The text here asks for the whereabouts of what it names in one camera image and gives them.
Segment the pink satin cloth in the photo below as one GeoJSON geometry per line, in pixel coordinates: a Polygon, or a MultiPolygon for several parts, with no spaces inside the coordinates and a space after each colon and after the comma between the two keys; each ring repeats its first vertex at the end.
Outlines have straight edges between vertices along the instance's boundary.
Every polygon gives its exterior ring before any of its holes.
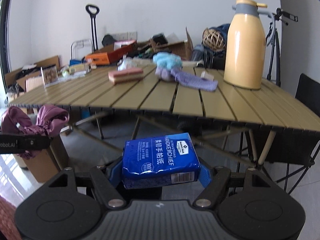
{"type": "MultiPolygon", "coordinates": [[[[41,135],[51,139],[60,134],[67,122],[69,122],[69,113],[54,105],[42,106],[35,122],[20,108],[11,106],[1,117],[1,132],[4,134],[41,135]]],[[[25,151],[18,155],[23,159],[33,159],[41,151],[25,151]]]]}

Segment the blue tissue pack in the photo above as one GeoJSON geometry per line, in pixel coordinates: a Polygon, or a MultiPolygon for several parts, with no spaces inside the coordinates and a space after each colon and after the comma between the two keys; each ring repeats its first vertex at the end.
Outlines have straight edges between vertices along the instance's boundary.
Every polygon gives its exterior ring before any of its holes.
{"type": "Polygon", "coordinates": [[[200,161],[188,133],[128,140],[122,181],[126,189],[146,189],[197,181],[200,161]]]}

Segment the purple knitted cloth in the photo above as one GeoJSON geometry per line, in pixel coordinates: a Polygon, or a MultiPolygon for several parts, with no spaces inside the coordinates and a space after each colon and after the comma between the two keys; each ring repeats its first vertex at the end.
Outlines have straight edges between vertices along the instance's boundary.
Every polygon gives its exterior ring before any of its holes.
{"type": "Polygon", "coordinates": [[[180,85],[193,88],[193,89],[200,89],[205,90],[208,92],[214,92],[217,89],[218,82],[217,81],[210,81],[206,79],[202,79],[194,74],[190,74],[184,72],[178,68],[173,68],[170,71],[170,74],[175,78],[175,81],[178,82],[180,85]]]}

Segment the pink and white sponge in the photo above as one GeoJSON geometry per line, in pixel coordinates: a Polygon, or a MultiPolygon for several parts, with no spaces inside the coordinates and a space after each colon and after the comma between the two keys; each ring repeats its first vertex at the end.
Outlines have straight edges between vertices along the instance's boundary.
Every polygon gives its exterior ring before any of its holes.
{"type": "Polygon", "coordinates": [[[141,68],[129,68],[125,70],[114,70],[108,73],[108,78],[113,84],[141,80],[144,71],[141,68]]]}

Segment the cardboard box with liner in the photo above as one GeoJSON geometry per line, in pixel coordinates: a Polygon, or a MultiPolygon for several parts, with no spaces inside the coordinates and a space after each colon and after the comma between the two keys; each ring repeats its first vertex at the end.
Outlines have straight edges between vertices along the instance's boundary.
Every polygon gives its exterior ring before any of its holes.
{"type": "Polygon", "coordinates": [[[35,158],[23,161],[37,182],[45,183],[68,166],[69,156],[58,135],[52,139],[49,148],[35,158]]]}

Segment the flat cardboard boxes pile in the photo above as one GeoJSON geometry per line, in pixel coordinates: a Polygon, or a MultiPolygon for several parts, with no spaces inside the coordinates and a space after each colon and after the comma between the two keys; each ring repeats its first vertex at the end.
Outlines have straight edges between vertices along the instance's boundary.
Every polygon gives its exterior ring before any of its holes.
{"type": "Polygon", "coordinates": [[[59,70],[60,67],[60,59],[59,56],[53,56],[50,58],[47,58],[45,60],[39,61],[34,63],[35,67],[23,70],[23,68],[14,70],[12,72],[9,72],[8,74],[4,75],[4,81],[5,81],[5,91],[8,93],[10,91],[11,87],[14,87],[16,85],[19,85],[21,90],[23,92],[26,91],[26,81],[29,78],[32,77],[38,77],[41,76],[41,69],[55,66],[57,70],[59,70]]]}

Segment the clear jar with snacks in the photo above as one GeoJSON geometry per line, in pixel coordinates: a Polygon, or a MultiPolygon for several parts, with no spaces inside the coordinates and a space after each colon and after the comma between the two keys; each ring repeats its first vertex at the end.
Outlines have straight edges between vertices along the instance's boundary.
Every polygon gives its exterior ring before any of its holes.
{"type": "Polygon", "coordinates": [[[44,87],[47,87],[58,80],[58,73],[56,65],[41,67],[41,75],[44,87]]]}

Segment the folding slatted camping table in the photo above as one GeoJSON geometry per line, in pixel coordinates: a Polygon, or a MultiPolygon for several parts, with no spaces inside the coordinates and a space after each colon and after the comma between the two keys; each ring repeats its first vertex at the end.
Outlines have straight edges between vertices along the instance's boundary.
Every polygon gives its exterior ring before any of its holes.
{"type": "Polygon", "coordinates": [[[253,156],[260,164],[271,153],[279,157],[306,153],[319,142],[316,113],[270,81],[263,80],[259,90],[238,88],[224,81],[222,71],[212,69],[210,74],[218,87],[207,92],[159,80],[153,64],[143,70],[142,80],[114,85],[108,78],[110,70],[100,68],[76,80],[37,87],[11,104],[22,108],[52,104],[97,112],[130,111],[155,124],[164,114],[210,124],[221,121],[230,127],[253,130],[253,156]]]}

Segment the white triangular sponge wedge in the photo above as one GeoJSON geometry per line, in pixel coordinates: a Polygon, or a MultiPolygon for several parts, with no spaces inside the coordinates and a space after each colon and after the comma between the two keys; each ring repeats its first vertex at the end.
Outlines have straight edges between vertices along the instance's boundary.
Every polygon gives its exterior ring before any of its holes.
{"type": "Polygon", "coordinates": [[[204,80],[214,81],[214,75],[209,74],[207,71],[203,71],[200,77],[204,80]]]}

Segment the small yellow paper box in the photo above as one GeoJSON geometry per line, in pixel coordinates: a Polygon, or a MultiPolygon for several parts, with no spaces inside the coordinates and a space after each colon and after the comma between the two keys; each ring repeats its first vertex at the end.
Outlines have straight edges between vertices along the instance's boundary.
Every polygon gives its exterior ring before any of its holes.
{"type": "Polygon", "coordinates": [[[72,66],[69,66],[68,71],[69,74],[75,74],[78,72],[89,72],[91,70],[91,67],[88,63],[81,63],[81,64],[74,64],[72,66]]]}

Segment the lavender plush toy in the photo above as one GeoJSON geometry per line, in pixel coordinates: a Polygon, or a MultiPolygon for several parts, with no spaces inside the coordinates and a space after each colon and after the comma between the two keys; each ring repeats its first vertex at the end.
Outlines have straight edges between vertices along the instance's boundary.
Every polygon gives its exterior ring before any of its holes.
{"type": "Polygon", "coordinates": [[[163,80],[166,82],[174,82],[175,78],[172,75],[172,71],[174,69],[167,69],[163,67],[157,67],[155,71],[155,75],[158,77],[159,80],[163,80]]]}

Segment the crumpled clear plastic bag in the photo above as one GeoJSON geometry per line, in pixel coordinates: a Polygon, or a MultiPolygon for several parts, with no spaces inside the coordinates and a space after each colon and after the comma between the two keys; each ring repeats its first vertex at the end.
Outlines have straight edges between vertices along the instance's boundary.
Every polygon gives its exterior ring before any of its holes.
{"type": "Polygon", "coordinates": [[[131,68],[136,68],[137,64],[133,60],[133,58],[126,57],[122,60],[121,64],[117,67],[118,71],[127,70],[131,68]]]}

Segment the orange cardboard box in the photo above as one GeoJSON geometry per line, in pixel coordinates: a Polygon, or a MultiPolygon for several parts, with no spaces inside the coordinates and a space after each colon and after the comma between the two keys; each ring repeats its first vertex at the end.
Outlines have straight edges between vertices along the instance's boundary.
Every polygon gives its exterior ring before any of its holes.
{"type": "Polygon", "coordinates": [[[107,66],[117,63],[124,55],[135,50],[136,40],[117,41],[85,56],[87,63],[107,66]]]}

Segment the grey water bottle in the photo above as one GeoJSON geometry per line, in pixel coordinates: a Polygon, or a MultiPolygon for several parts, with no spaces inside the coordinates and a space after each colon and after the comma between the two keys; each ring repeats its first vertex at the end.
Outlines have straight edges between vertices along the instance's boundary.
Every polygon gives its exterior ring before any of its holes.
{"type": "Polygon", "coordinates": [[[204,46],[202,44],[197,44],[192,51],[191,61],[200,61],[203,59],[204,46]]]}

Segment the blue plush toy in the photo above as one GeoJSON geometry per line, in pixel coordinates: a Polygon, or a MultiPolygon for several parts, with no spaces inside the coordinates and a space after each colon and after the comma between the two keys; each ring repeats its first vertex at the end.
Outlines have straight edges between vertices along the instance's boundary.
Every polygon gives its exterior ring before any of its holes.
{"type": "Polygon", "coordinates": [[[157,65],[157,67],[166,70],[182,67],[182,60],[180,56],[166,52],[159,52],[154,55],[153,62],[157,65]]]}

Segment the open brown cardboard box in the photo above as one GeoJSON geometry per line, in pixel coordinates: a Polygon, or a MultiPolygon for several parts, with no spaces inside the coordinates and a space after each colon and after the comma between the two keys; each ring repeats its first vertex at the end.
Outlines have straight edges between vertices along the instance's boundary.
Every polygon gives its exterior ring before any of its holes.
{"type": "Polygon", "coordinates": [[[149,39],[153,51],[155,53],[169,52],[179,56],[182,60],[190,60],[193,51],[193,43],[187,28],[185,29],[185,32],[187,36],[186,40],[172,43],[163,43],[164,39],[168,41],[163,34],[155,35],[149,39]]]}

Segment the yellow thermos jug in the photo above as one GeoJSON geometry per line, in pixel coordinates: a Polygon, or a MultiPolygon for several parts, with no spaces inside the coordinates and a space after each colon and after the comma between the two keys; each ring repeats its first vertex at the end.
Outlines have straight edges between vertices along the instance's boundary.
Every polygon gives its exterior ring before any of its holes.
{"type": "Polygon", "coordinates": [[[266,8],[266,4],[253,0],[236,0],[227,35],[223,76],[226,83],[251,90],[261,88],[265,50],[276,32],[273,28],[269,37],[265,35],[260,15],[268,16],[276,25],[274,15],[266,8]]]}

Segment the woven rattan ball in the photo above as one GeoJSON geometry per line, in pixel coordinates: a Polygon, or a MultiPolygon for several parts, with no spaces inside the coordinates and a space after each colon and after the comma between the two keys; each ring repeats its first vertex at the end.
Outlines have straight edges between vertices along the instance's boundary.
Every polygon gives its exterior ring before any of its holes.
{"type": "Polygon", "coordinates": [[[202,45],[212,51],[223,51],[226,43],[220,31],[206,28],[202,34],[202,45]]]}

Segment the blue fabric bag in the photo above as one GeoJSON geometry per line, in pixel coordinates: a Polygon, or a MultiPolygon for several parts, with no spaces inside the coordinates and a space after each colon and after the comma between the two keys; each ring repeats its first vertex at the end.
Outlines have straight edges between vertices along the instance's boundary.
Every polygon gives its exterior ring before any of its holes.
{"type": "Polygon", "coordinates": [[[202,34],[202,44],[213,52],[225,51],[230,24],[206,28],[202,34]]]}

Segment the chrome trolley frame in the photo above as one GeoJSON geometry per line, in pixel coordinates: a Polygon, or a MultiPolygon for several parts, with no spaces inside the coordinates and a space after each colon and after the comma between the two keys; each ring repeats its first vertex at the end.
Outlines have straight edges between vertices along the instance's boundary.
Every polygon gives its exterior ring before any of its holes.
{"type": "Polygon", "coordinates": [[[77,40],[71,44],[71,60],[81,60],[93,52],[91,39],[77,40]]]}

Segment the wall socket panel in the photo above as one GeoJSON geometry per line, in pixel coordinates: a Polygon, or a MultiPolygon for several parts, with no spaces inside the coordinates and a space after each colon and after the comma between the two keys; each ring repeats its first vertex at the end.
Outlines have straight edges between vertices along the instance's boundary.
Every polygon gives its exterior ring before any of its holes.
{"type": "Polygon", "coordinates": [[[111,34],[111,36],[117,41],[137,40],[137,32],[136,31],[115,33],[115,34],[111,34]]]}

